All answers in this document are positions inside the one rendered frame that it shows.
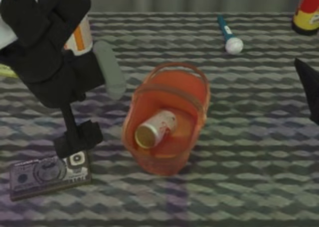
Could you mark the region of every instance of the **striped tablecloth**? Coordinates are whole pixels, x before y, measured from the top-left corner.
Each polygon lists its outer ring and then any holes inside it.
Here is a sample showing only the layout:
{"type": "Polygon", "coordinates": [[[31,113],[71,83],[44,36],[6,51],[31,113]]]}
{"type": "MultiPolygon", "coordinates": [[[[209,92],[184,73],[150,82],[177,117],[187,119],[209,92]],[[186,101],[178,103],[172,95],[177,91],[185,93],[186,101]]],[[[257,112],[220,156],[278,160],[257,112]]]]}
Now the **striped tablecloth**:
{"type": "Polygon", "coordinates": [[[291,31],[290,13],[225,18],[243,39],[224,53],[213,13],[92,13],[96,40],[114,48],[128,91],[110,101],[104,88],[74,104],[79,122],[98,121],[105,141],[91,152],[93,184],[17,203],[8,166],[54,153],[61,113],[41,106],[16,79],[0,78],[0,226],[317,227],[319,128],[295,57],[319,66],[317,37],[291,31]],[[136,86],[168,61],[197,65],[211,82],[208,120],[179,175],[147,174],[120,141],[136,86]]]}

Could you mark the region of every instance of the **red and yellow bottle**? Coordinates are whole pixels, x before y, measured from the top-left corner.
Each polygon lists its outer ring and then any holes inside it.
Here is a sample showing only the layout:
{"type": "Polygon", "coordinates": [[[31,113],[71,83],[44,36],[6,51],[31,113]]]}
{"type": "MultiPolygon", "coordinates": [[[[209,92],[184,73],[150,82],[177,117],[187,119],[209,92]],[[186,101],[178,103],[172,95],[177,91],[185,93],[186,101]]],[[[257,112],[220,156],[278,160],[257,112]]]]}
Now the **red and yellow bottle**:
{"type": "Polygon", "coordinates": [[[302,35],[315,35],[319,30],[319,0],[301,0],[293,19],[293,30],[302,35]]]}

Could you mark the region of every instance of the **teal microphone handle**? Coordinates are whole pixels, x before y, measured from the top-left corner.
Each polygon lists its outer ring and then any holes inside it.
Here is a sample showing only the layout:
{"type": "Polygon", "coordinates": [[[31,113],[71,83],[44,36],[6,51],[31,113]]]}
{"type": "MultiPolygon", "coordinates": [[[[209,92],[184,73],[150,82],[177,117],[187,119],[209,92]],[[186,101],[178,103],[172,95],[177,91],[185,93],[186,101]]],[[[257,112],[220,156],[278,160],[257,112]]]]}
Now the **teal microphone handle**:
{"type": "Polygon", "coordinates": [[[228,27],[222,15],[219,14],[217,16],[217,20],[218,20],[220,29],[223,31],[225,42],[227,42],[230,38],[235,37],[235,35],[231,32],[230,28],[228,27]]]}

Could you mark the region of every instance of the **can lid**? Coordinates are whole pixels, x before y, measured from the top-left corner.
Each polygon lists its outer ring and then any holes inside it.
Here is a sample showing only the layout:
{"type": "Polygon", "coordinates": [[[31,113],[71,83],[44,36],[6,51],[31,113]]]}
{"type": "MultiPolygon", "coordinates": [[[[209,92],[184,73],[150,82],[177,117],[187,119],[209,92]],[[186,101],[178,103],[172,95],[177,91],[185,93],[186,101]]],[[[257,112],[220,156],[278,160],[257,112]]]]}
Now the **can lid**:
{"type": "Polygon", "coordinates": [[[0,49],[12,44],[17,40],[14,31],[8,26],[0,15],[0,49]]]}
{"type": "Polygon", "coordinates": [[[147,126],[140,126],[135,132],[135,141],[140,147],[150,149],[156,144],[156,136],[147,126]]]}

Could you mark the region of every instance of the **white ball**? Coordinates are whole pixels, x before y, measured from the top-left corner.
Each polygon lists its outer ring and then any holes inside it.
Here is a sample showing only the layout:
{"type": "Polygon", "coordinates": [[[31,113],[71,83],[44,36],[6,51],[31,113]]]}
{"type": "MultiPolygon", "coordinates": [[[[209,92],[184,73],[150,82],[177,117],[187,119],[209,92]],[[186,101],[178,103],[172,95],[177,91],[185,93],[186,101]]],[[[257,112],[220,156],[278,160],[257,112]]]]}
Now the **white ball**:
{"type": "Polygon", "coordinates": [[[239,54],[244,48],[244,43],[241,39],[232,37],[226,42],[226,51],[229,54],[239,54]]]}

